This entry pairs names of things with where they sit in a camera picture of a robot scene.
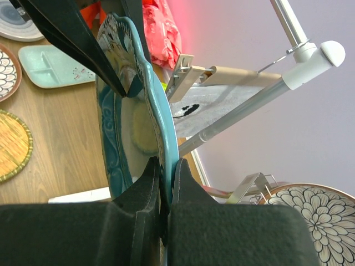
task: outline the metal pipe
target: metal pipe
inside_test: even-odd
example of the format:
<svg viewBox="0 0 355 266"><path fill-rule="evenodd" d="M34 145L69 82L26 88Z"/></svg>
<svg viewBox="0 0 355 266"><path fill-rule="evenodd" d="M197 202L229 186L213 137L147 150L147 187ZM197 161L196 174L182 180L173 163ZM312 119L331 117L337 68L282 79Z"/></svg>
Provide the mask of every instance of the metal pipe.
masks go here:
<svg viewBox="0 0 355 266"><path fill-rule="evenodd" d="M228 114L219 118L213 124L202 129L196 135L181 144L179 146L180 157L185 156L189 152L201 146L203 143L209 141L220 132L226 130L228 127L252 114L254 111L276 99L288 90L289 88L286 86L282 78L280 78L275 84L265 87L253 97L249 98L244 103L234 108Z"/></svg>
<svg viewBox="0 0 355 266"><path fill-rule="evenodd" d="M288 0L270 0L278 19L281 22L288 40L292 47L307 41L307 36L303 31L295 13Z"/></svg>

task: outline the light green tray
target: light green tray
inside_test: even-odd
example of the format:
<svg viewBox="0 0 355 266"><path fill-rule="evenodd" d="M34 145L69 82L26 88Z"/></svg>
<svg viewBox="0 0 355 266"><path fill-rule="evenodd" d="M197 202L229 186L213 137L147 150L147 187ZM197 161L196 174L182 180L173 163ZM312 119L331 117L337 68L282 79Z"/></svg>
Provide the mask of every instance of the light green tray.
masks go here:
<svg viewBox="0 0 355 266"><path fill-rule="evenodd" d="M23 47L18 51L18 57L30 80L41 88L95 81L95 73L53 45Z"/></svg>

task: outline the brown plate with petal pattern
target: brown plate with petal pattern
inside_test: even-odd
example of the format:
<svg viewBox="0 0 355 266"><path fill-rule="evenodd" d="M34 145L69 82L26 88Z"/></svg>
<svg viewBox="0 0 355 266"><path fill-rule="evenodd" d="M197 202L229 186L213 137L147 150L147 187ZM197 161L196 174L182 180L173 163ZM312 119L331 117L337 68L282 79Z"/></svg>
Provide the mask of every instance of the brown plate with petal pattern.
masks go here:
<svg viewBox="0 0 355 266"><path fill-rule="evenodd" d="M355 198L331 187L289 184L259 204L295 208L306 220L321 265L355 265Z"/></svg>
<svg viewBox="0 0 355 266"><path fill-rule="evenodd" d="M22 79L21 66L9 49L0 44L0 101L15 93Z"/></svg>

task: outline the glossy plate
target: glossy plate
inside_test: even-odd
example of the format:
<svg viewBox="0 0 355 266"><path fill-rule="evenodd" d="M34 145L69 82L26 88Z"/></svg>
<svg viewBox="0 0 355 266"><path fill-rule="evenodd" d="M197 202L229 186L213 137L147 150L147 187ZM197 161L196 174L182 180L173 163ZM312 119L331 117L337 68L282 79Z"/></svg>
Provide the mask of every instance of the glossy plate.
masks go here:
<svg viewBox="0 0 355 266"><path fill-rule="evenodd" d="M164 89L144 57L138 32L128 18L108 14L98 42L129 97L121 98L97 78L98 113L106 175L113 198L158 156L168 204L179 160L173 117Z"/></svg>
<svg viewBox="0 0 355 266"><path fill-rule="evenodd" d="M21 66L13 53L0 44L0 101L15 93L22 78Z"/></svg>
<svg viewBox="0 0 355 266"><path fill-rule="evenodd" d="M9 0L0 0L0 35L20 42L44 38L32 21L25 22Z"/></svg>
<svg viewBox="0 0 355 266"><path fill-rule="evenodd" d="M334 188L290 184L260 204L295 208L307 222L321 265L355 265L355 198Z"/></svg>
<svg viewBox="0 0 355 266"><path fill-rule="evenodd" d="M23 47L18 58L30 80L44 89L95 81L95 73L53 45Z"/></svg>

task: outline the white end cap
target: white end cap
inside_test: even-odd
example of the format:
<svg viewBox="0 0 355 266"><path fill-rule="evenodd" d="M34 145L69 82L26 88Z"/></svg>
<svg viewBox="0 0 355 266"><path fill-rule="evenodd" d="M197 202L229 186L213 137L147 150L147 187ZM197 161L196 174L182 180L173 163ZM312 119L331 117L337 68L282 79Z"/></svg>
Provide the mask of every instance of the white end cap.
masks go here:
<svg viewBox="0 0 355 266"><path fill-rule="evenodd" d="M320 49L329 62L335 67L340 66L345 60L345 49L339 42L329 40L322 43Z"/></svg>

